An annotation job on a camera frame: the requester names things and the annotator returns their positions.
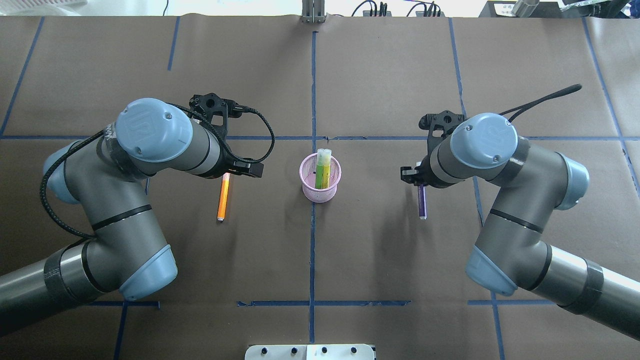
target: pink basket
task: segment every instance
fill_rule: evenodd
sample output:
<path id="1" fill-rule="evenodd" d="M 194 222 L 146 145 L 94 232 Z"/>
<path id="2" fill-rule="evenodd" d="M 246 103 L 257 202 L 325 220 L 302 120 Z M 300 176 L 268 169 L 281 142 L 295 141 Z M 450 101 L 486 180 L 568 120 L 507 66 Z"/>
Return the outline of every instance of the pink basket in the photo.
<path id="1" fill-rule="evenodd" d="M 338 190 L 338 183 L 342 176 L 340 163 L 333 156 L 331 157 L 331 174 L 329 174 L 329 187 L 326 189 L 316 189 L 316 155 L 307 156 L 300 164 L 300 181 L 302 181 L 302 192 L 307 199 L 313 202 L 327 202 Z"/>

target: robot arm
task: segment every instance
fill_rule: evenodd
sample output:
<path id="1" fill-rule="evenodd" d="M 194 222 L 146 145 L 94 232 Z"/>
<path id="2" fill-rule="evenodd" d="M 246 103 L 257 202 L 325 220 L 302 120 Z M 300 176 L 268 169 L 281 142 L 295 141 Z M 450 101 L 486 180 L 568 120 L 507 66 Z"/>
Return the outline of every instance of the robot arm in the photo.
<path id="1" fill-rule="evenodd" d="M 82 204 L 95 238 L 0 277 L 0 336 L 115 289 L 137 300 L 174 280 L 171 248 L 140 180 L 166 168 L 206 178 L 262 175 L 262 163 L 239 159 L 224 144 L 227 117 L 250 108 L 215 94 L 194 95 L 190 104 L 187 111 L 201 115 L 199 121 L 160 100 L 139 99 L 102 136 L 85 140 L 81 149 L 72 143 L 47 159 L 45 171 L 77 150 L 52 173 L 48 186 L 62 201 Z M 213 115 L 223 117 L 222 126 L 203 124 Z"/>
<path id="2" fill-rule="evenodd" d="M 444 138 L 429 145 L 419 167 L 401 168 L 403 181 L 445 188 L 478 176 L 501 187 L 467 275 L 505 296 L 518 287 L 529 290 L 640 340 L 640 283 L 540 240 L 551 212 L 572 208 L 585 194 L 586 168 L 518 136 L 501 115 L 427 116 L 432 119 L 423 118 L 420 127 L 440 123 Z M 448 121 L 440 121 L 445 116 Z"/>

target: purple marker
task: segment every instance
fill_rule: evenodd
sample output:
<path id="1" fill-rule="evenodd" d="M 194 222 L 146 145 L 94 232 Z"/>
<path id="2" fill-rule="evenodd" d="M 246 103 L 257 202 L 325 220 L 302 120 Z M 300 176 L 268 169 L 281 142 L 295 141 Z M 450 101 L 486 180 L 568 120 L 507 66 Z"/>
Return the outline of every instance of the purple marker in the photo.
<path id="1" fill-rule="evenodd" d="M 418 185 L 418 214 L 420 219 L 427 220 L 427 192 L 424 185 Z"/>

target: light blue cap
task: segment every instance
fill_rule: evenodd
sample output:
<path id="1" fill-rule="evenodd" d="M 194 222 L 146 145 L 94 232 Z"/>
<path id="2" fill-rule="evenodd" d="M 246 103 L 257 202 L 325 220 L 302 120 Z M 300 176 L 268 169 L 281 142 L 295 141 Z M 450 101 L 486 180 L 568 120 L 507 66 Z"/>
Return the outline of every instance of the light blue cap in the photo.
<path id="1" fill-rule="evenodd" d="M 517 146 L 515 127 L 494 113 L 478 114 L 464 121 L 451 135 L 451 152 L 472 168 L 498 167 L 509 161 Z"/>
<path id="2" fill-rule="evenodd" d="M 191 121 L 178 108 L 158 99 L 130 103 L 116 120 L 118 143 L 132 157 L 161 163 L 182 154 L 193 137 Z"/>
<path id="3" fill-rule="evenodd" d="M 156 252 L 120 287 L 120 293 L 128 301 L 138 300 L 151 295 L 172 282 L 178 276 L 178 268 L 167 245 Z"/>
<path id="4" fill-rule="evenodd" d="M 564 199 L 556 207 L 558 210 L 567 210 L 574 207 L 578 200 L 584 196 L 589 187 L 589 171 L 583 164 L 567 158 L 564 154 L 560 154 L 564 159 L 567 172 L 567 185 Z"/>
<path id="5" fill-rule="evenodd" d="M 478 285 L 503 296 L 512 296 L 518 288 L 515 282 L 477 246 L 474 246 L 471 256 L 469 256 L 465 272 Z"/>
<path id="6" fill-rule="evenodd" d="M 44 166 L 42 167 L 42 174 L 46 173 L 47 170 L 56 162 L 56 160 L 60 159 L 64 154 L 71 149 L 77 142 L 72 142 L 69 145 L 63 147 L 62 149 L 51 154 L 45 161 Z M 60 164 L 56 170 L 54 170 L 53 174 L 49 178 L 49 182 L 47 183 L 47 187 L 56 194 L 56 197 L 67 204 L 79 204 L 80 202 L 71 195 L 69 188 L 67 188 L 67 182 L 65 180 L 65 163 Z"/>

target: orange marker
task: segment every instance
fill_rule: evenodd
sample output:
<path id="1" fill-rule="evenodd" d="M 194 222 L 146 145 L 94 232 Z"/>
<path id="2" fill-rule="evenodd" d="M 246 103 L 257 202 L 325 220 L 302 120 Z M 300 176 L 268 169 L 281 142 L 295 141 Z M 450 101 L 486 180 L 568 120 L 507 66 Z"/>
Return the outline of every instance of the orange marker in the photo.
<path id="1" fill-rule="evenodd" d="M 225 221 L 227 213 L 227 195 L 229 195 L 229 177 L 231 174 L 225 172 L 222 176 L 222 187 L 220 188 L 220 202 L 218 203 L 218 221 Z"/>

